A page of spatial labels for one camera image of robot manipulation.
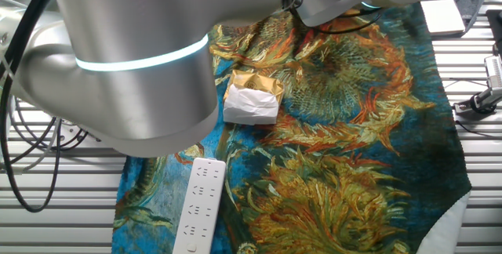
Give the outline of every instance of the glowing cyan ring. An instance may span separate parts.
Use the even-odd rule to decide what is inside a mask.
[[[361,2],[361,4],[363,4],[364,6],[370,8],[370,9],[379,9],[380,7],[376,7],[376,6],[373,6],[373,5],[370,5],[366,2]]]
[[[94,62],[85,62],[77,59],[77,65],[80,68],[89,71],[127,71],[127,70],[143,69],[145,67],[153,67],[173,62],[175,60],[179,60],[183,57],[196,53],[197,51],[202,49],[202,47],[204,47],[208,43],[208,41],[209,37],[206,34],[206,36],[204,36],[204,38],[200,42],[196,42],[183,49],[163,54],[161,56],[155,56],[151,58],[145,58],[134,61],[114,62],[114,63],[94,63]]]

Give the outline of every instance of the metal grating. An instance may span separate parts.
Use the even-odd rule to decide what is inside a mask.
[[[485,88],[471,82],[486,80],[483,61],[491,55],[493,44],[483,16],[487,9],[502,10],[502,0],[486,0],[474,28],[463,38],[433,42],[450,103],[466,100]],[[471,82],[455,82],[451,78]],[[48,116],[25,103],[22,108],[31,127],[42,133]],[[493,137],[457,127],[474,189],[456,253],[502,253],[502,112],[480,122],[463,123]],[[66,137],[72,133],[75,132],[64,132]],[[9,146],[14,155],[27,148],[14,131]],[[22,163],[37,156],[31,154]],[[125,157],[92,139],[63,156],[53,200],[40,214],[21,209],[7,187],[6,177],[0,176],[0,253],[110,253],[115,197]],[[41,203],[48,190],[54,158],[43,163],[29,174],[18,176],[31,204]]]

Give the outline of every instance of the white paper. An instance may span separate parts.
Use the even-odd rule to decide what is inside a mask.
[[[454,0],[430,0],[420,3],[427,28],[434,34],[455,34],[465,31],[464,21]]]
[[[242,125],[271,125],[276,123],[278,112],[279,103],[273,94],[231,85],[223,107],[223,120]]]

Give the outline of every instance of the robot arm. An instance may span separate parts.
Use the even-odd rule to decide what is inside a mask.
[[[13,94],[78,123],[116,150],[154,157],[211,132],[218,101],[207,33],[242,26],[295,0],[57,0],[64,20],[31,37]],[[308,26],[360,2],[387,7],[419,0],[303,0]]]

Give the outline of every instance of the power strip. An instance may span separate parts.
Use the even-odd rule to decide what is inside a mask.
[[[176,233],[173,254],[209,254],[227,165],[196,158]]]

